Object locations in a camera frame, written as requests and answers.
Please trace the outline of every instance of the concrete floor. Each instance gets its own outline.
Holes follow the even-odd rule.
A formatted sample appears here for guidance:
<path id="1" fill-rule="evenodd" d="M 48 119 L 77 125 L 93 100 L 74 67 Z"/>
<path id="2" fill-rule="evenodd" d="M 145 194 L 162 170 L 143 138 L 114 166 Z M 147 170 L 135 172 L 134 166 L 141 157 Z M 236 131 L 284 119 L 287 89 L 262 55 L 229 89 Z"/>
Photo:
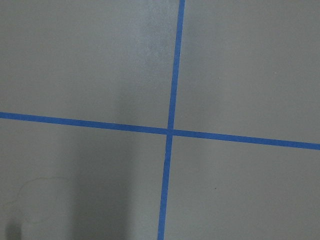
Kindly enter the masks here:
<path id="1" fill-rule="evenodd" d="M 0 112 L 166 129 L 178 8 L 1 1 Z M 174 128 L 320 143 L 319 12 L 186 0 Z M 0 119 L 0 239 L 156 240 L 165 149 Z M 314 149 L 174 136 L 164 238 L 318 240 L 319 172 Z"/>

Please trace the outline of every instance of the floor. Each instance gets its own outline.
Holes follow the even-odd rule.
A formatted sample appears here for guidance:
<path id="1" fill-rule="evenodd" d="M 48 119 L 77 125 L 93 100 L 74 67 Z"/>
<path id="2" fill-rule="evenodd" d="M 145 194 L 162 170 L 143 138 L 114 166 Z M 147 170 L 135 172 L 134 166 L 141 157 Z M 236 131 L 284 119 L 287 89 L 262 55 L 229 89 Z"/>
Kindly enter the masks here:
<path id="1" fill-rule="evenodd" d="M 0 239 L 320 239 L 320 2 L 0 2 Z"/>

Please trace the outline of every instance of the blue line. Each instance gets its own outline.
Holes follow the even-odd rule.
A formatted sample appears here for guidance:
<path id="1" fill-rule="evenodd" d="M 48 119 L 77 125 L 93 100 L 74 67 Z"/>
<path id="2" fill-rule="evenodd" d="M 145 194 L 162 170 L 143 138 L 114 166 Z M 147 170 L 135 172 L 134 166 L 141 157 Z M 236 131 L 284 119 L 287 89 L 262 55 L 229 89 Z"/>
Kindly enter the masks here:
<path id="1" fill-rule="evenodd" d="M 174 129 L 174 125 L 175 125 L 175 112 L 176 112 L 176 101 L 177 101 L 182 29 L 183 29 L 183 23 L 184 23 L 184 11 L 185 11 L 185 0 L 180 0 L 178 16 L 177 16 L 177 24 L 176 24 L 174 59 L 173 59 L 171 93 L 170 93 L 168 127 L 167 127 L 168 130 L 170 131 L 170 134 L 166 136 L 166 142 L 165 142 L 165 157 L 164 157 L 164 165 L 163 165 L 157 240 L 164 240 L 165 238 L 167 198 L 168 198 L 170 162 L 171 162 L 171 151 L 172 151 L 172 141 L 173 141 L 172 130 Z"/>
<path id="2" fill-rule="evenodd" d="M 262 144 L 279 147 L 299 148 L 299 149 L 313 149 L 320 150 L 320 144 L 301 141 L 286 141 L 269 138 L 251 137 L 251 136 L 237 136 L 218 133 L 208 133 L 199 131 L 173 130 L 174 136 L 199 138 L 199 139 L 214 139 L 230 142 L 240 142 L 249 144 Z"/>
<path id="3" fill-rule="evenodd" d="M 120 130 L 120 131 L 148 133 L 148 134 L 166 135 L 169 132 L 165 128 L 158 128 L 158 127 L 126 125 L 126 124 L 108 123 L 108 122 L 99 122 L 99 121 L 85 121 L 85 120 L 76 120 L 76 119 L 68 119 L 68 118 L 26 115 L 26 114 L 18 114 L 18 113 L 10 113 L 10 112 L 0 112 L 0 119 L 22 120 L 22 121 L 39 122 L 39 123 L 70 125 L 70 126 L 96 128 L 96 129 Z"/>
<path id="4" fill-rule="evenodd" d="M 176 24 L 168 129 L 174 129 L 174 124 L 175 124 L 175 112 L 176 112 L 176 100 L 177 100 L 177 89 L 178 89 L 182 29 L 183 29 L 183 23 L 184 23 L 184 11 L 185 11 L 185 0 L 180 0 L 178 19 Z"/>

